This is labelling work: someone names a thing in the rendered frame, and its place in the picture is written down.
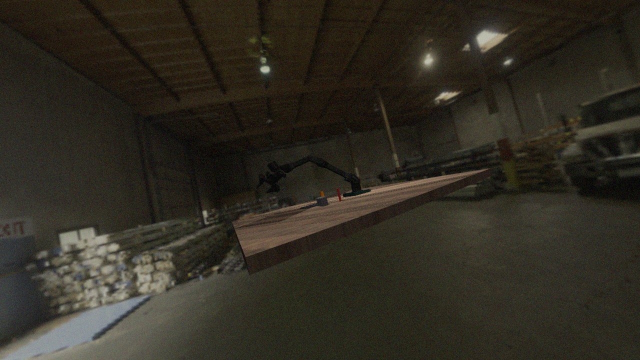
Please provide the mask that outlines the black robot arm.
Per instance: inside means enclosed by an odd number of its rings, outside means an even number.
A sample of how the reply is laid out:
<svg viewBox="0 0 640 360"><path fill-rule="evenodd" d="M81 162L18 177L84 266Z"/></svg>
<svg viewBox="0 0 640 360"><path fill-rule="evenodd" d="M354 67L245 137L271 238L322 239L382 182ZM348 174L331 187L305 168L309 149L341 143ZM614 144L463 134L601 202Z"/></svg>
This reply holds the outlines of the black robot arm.
<svg viewBox="0 0 640 360"><path fill-rule="evenodd" d="M290 162L284 165L278 165L275 161L269 162L269 164L267 165L267 167L269 167L269 170L274 173L274 177L279 180L282 177L286 178L286 174L285 173L290 173L290 171L294 170L294 168L298 167L298 166L302 166L302 164L305 164L307 162L312 162L314 164L316 164L319 167L323 167L326 168L330 171L332 171L333 173L339 174L340 176L344 177L344 180L346 182L350 182L351 184L351 189L352 192L358 192L361 191L361 179L358 178L355 174L353 173L349 173L349 172L345 172L341 169L339 169L338 167L335 167L331 164L329 164L329 162L327 162L325 159L323 159L322 157L318 158L315 156L311 156L311 155L307 155L304 158L301 158L298 161L295 162ZM282 171L281 171L282 170ZM284 171L284 173L283 173Z"/></svg>

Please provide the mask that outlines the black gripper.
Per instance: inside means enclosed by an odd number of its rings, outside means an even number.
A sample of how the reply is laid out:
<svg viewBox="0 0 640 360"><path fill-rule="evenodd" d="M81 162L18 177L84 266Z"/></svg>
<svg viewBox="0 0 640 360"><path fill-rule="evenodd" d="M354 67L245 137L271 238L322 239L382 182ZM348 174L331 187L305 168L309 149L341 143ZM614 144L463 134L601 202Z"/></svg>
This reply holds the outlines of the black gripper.
<svg viewBox="0 0 640 360"><path fill-rule="evenodd" d="M262 173L260 173L258 175L258 178L259 178L259 183L257 187L261 186L263 182L266 182L271 186L270 189L268 189L265 193L271 193L271 192L278 193L280 191L280 187L277 184L275 184L276 182L278 183L278 179L274 177L274 174L271 174L270 178L266 179L265 176Z"/></svg>

